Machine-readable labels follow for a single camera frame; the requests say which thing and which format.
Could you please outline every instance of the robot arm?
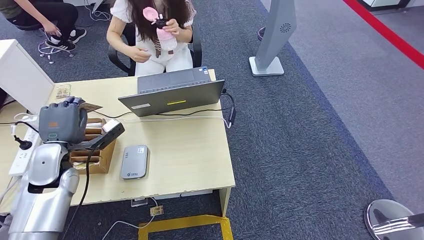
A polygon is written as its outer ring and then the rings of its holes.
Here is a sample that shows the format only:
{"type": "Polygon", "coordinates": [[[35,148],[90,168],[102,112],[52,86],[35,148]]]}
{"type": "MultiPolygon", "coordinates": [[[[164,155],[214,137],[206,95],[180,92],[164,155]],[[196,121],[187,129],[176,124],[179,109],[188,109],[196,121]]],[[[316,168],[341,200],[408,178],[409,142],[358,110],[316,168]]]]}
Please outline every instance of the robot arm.
{"type": "Polygon", "coordinates": [[[102,150],[124,132],[120,123],[106,134],[82,142],[87,125],[82,103],[81,98],[70,97],[41,108],[38,131],[44,144],[35,149],[22,176],[9,240],[57,240],[80,180],[69,153],[102,150]],[[55,190],[43,193],[48,188],[55,190]]]}

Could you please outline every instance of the cardboard box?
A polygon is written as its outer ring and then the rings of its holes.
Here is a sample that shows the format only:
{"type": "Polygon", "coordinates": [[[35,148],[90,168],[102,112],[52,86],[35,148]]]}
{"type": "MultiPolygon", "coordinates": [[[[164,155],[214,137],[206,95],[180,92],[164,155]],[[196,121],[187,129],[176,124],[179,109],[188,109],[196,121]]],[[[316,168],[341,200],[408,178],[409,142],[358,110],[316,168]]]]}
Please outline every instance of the cardboard box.
{"type": "MultiPolygon", "coordinates": [[[[101,123],[103,126],[106,121],[101,118],[89,118],[87,121],[90,123],[101,123]]],[[[85,140],[90,141],[96,137],[104,134],[102,127],[86,128],[85,140]]],[[[112,155],[114,154],[116,140],[111,142],[103,150],[95,150],[90,158],[89,173],[90,174],[107,174],[111,165],[112,155]]],[[[89,150],[72,151],[70,153],[70,163],[78,170],[79,174],[86,174],[86,163],[89,156],[89,150]]]]}

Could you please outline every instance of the black pants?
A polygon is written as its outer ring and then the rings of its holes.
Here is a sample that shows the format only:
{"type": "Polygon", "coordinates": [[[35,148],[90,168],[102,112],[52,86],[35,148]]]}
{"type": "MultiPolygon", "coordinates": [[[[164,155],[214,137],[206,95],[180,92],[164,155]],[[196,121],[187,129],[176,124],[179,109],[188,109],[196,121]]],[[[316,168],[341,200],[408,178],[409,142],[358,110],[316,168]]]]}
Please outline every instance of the black pants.
{"type": "MultiPolygon", "coordinates": [[[[60,39],[67,41],[70,33],[75,29],[78,18],[77,8],[72,4],[64,3],[63,0],[30,0],[30,2],[46,19],[57,22],[56,26],[62,33],[60,39]]],[[[7,20],[17,26],[31,26],[39,23],[24,10],[18,16],[7,20]]]]}

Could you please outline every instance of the chair base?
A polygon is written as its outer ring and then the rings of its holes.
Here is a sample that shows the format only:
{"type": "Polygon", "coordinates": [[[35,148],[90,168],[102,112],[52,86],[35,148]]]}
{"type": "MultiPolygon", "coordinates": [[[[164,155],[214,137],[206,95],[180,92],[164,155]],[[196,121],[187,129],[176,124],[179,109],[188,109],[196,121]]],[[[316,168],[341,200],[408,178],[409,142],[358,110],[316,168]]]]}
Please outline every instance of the chair base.
{"type": "Polygon", "coordinates": [[[375,240],[424,240],[424,229],[422,227],[379,235],[373,231],[374,225],[411,215],[414,215],[413,212],[402,204],[392,200],[380,199],[368,205],[364,213],[364,220],[366,228],[375,240]]]}
{"type": "Polygon", "coordinates": [[[40,44],[38,45],[38,52],[40,53],[40,57],[44,57],[44,56],[47,55],[49,64],[55,63],[55,61],[52,60],[52,55],[57,54],[57,53],[62,52],[62,51],[69,53],[69,57],[71,57],[71,58],[73,56],[75,56],[75,54],[71,53],[70,51],[60,50],[60,49],[56,49],[56,48],[47,46],[46,41],[47,41],[47,39],[44,39],[43,41],[40,42],[40,44]]]}

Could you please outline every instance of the black sneaker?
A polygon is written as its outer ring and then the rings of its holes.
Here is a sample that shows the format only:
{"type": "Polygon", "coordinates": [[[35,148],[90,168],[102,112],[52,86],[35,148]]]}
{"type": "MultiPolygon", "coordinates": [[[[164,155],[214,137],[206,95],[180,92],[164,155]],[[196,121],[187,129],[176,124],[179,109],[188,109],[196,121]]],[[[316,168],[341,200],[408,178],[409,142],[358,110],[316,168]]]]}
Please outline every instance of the black sneaker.
{"type": "Polygon", "coordinates": [[[64,51],[72,51],[77,47],[71,41],[60,41],[58,44],[54,44],[53,42],[47,40],[45,41],[45,44],[51,48],[64,51]]]}
{"type": "Polygon", "coordinates": [[[85,29],[75,29],[75,36],[70,36],[69,40],[73,42],[73,44],[78,43],[80,39],[82,39],[85,35],[87,35],[87,31],[85,29]]]}

